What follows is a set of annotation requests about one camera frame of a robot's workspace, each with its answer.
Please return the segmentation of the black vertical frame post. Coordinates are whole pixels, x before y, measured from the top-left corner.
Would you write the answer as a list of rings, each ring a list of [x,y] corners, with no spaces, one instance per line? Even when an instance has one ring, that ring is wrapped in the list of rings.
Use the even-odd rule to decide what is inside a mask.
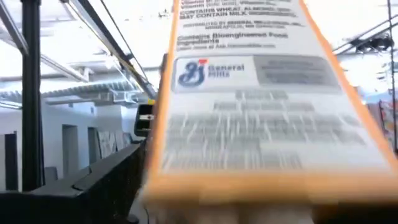
[[[40,101],[40,0],[21,0],[22,34],[22,190],[44,185],[44,150]]]

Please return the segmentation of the black diagonal frame beam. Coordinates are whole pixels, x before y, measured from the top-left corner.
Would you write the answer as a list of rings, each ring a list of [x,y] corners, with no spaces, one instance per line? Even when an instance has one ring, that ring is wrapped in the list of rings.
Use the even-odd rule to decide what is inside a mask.
[[[117,59],[123,68],[124,79],[135,84],[150,99],[156,97],[156,89],[148,80],[122,30],[118,26],[115,15],[106,5],[106,0],[63,0],[88,30]]]

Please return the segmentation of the grey slanted frame beam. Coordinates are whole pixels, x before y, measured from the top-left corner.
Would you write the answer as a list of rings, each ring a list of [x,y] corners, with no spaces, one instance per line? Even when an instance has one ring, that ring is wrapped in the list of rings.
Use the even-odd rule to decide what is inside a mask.
[[[3,0],[0,0],[0,18],[21,54],[28,55],[29,47],[27,45],[27,42],[25,41],[24,36],[19,32],[19,29],[17,28],[11,16],[11,13],[8,11]]]

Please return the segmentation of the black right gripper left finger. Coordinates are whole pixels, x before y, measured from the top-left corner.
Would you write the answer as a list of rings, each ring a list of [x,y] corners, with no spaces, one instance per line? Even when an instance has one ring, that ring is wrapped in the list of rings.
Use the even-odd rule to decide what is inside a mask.
[[[139,141],[35,190],[1,192],[0,224],[139,224],[130,209],[145,157]]]

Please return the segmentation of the yellow raisin bran cereal box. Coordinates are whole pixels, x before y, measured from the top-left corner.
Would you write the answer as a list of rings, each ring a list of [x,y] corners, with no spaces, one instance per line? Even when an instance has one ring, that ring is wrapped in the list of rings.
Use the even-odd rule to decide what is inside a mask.
[[[146,202],[398,203],[398,158],[303,0],[174,8]]]

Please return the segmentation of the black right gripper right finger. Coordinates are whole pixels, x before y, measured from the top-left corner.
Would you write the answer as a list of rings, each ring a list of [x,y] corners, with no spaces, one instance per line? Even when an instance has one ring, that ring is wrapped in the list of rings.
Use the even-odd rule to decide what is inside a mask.
[[[335,203],[313,208],[314,224],[398,224],[397,203]]]

